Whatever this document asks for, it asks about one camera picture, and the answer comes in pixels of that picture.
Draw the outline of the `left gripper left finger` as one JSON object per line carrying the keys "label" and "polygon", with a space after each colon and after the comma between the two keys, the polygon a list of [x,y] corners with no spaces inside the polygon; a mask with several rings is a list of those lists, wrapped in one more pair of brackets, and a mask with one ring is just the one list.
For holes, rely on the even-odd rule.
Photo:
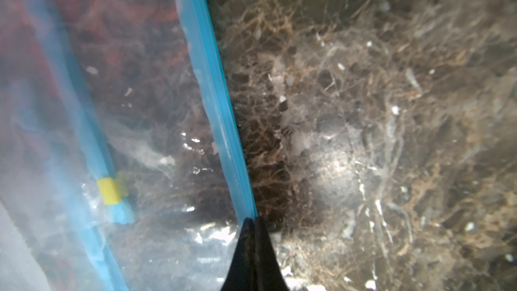
{"label": "left gripper left finger", "polygon": [[254,222],[247,218],[242,225],[230,269],[221,291],[254,290]]}

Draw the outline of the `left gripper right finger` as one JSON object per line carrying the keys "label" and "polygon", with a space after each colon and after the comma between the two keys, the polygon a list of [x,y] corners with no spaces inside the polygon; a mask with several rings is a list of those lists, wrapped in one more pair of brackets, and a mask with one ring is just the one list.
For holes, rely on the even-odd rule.
{"label": "left gripper right finger", "polygon": [[261,217],[254,220],[253,290],[288,291],[275,251]]}

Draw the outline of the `clear zip bag blue zipper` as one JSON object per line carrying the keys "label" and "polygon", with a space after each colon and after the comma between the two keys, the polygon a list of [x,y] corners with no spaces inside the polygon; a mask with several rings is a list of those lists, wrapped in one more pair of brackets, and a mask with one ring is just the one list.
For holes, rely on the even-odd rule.
{"label": "clear zip bag blue zipper", "polygon": [[84,0],[81,54],[133,224],[131,290],[219,290],[256,213],[206,0]]}

